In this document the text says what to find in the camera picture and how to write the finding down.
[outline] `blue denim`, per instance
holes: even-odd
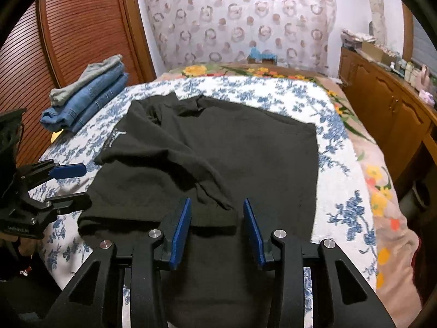
[[[77,133],[91,118],[102,109],[109,101],[116,97],[121,91],[123,91],[128,82],[128,73],[124,73],[120,76],[115,83],[107,87],[102,93],[89,105],[82,113],[77,117],[73,124],[66,128],[67,130]]]
[[[123,63],[115,65],[77,91],[63,106],[54,106],[43,111],[40,120],[42,126],[50,132],[59,132],[70,127],[78,115],[91,105],[104,89],[112,85],[124,70]]]

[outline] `blue floral pattern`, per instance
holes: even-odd
[[[77,134],[62,134],[42,160],[60,164],[84,163],[84,177],[50,180],[30,191],[32,198],[86,191],[100,166],[93,159],[134,99],[175,92],[179,98],[204,94],[217,99],[262,108],[316,126],[318,143],[317,209],[312,242],[334,239],[375,288],[375,234],[370,200],[364,176],[344,125],[326,92],[314,83],[300,80],[245,76],[200,77],[160,81],[127,87],[102,108]],[[59,216],[46,231],[41,248],[48,270],[64,288],[91,253],[80,238],[80,212]],[[309,269],[304,270],[305,327],[312,326],[312,285]],[[130,291],[123,290],[124,326],[128,327]]]

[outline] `blue gripper pad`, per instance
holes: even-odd
[[[243,217],[246,232],[249,235],[249,242],[250,246],[252,247],[253,256],[255,257],[255,261],[258,263],[259,267],[263,268],[263,266],[266,264],[263,237],[259,231],[258,224],[256,223],[256,219],[248,199],[245,199],[243,203]]]
[[[171,241],[171,257],[169,261],[170,270],[175,270],[181,262],[184,253],[185,242],[188,235],[188,229],[191,222],[191,200],[186,199],[181,217],[178,222],[176,231]]]
[[[68,179],[70,177],[81,177],[87,173],[87,167],[83,164],[71,164],[56,166],[49,171],[49,176],[56,180]]]

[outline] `window blind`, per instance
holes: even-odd
[[[426,64],[431,74],[437,76],[437,50],[429,39],[427,33],[413,16],[414,37],[412,61],[422,65]]]

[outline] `printed logo on shirt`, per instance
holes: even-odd
[[[126,134],[127,132],[122,132],[119,131],[118,128],[114,128],[111,132],[111,134],[109,135],[108,139],[106,140],[104,146],[103,146],[103,150],[105,150],[107,147],[111,147],[112,143],[114,143],[114,141],[121,136],[122,134]]]

